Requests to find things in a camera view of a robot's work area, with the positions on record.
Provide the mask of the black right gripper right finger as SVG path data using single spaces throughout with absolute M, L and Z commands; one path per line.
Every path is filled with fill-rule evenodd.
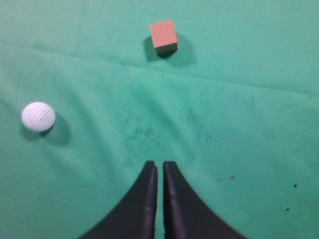
M 176 162 L 163 163 L 165 239 L 243 239 L 195 193 Z

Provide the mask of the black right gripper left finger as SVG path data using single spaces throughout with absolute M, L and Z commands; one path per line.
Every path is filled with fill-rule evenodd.
M 147 161 L 118 205 L 82 239 L 153 239 L 157 212 L 158 169 Z

